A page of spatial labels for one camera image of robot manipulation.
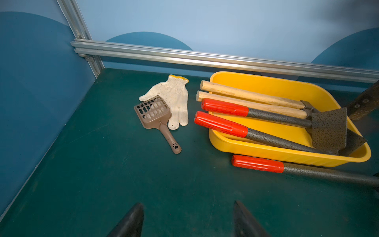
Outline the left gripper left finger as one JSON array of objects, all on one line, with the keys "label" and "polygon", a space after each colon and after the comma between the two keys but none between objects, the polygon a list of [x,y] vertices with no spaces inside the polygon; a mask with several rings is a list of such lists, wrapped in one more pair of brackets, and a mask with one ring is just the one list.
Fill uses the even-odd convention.
[{"label": "left gripper left finger", "polygon": [[141,203],[134,204],[107,237],[140,237],[144,223],[144,207]]}]

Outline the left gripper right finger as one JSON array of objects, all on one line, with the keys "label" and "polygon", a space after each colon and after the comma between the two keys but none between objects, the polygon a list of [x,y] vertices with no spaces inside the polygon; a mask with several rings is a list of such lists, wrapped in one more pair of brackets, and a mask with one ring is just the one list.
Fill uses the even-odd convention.
[{"label": "left gripper right finger", "polygon": [[241,201],[235,201],[233,210],[235,237],[270,237]]}]

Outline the wooden handle hoe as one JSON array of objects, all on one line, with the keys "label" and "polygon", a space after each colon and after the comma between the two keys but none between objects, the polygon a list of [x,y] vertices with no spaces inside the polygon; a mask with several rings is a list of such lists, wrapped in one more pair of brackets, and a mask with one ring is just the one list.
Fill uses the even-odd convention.
[{"label": "wooden handle hoe", "polygon": [[305,119],[308,116],[308,114],[305,111],[299,110],[299,109],[293,109],[293,108],[287,108],[287,107],[283,107],[283,106],[275,106],[275,105],[268,105],[268,104],[262,104],[262,103],[257,103],[257,102],[245,101],[242,99],[236,99],[236,98],[217,95],[217,94],[211,94],[211,93],[204,92],[204,91],[198,91],[196,93],[196,100],[198,102],[201,102],[203,99],[206,99],[206,98],[219,100],[222,102],[229,102],[229,103],[233,103],[233,104],[237,104],[237,105],[246,106],[246,107],[249,107],[252,109],[282,114],[282,115],[291,116],[291,117],[295,117],[295,118]]},{"label": "wooden handle hoe", "polygon": [[208,92],[215,92],[222,95],[237,97],[240,99],[247,99],[247,100],[251,100],[255,102],[262,102],[269,105],[276,105],[276,106],[283,106],[283,107],[288,107],[288,108],[318,112],[318,110],[314,108],[307,101],[303,101],[303,100],[296,101],[296,100],[277,97],[277,96],[260,94],[260,93],[228,87],[225,85],[216,84],[216,83],[212,83],[212,82],[204,81],[204,80],[202,80],[200,83],[200,89],[208,91]]}]

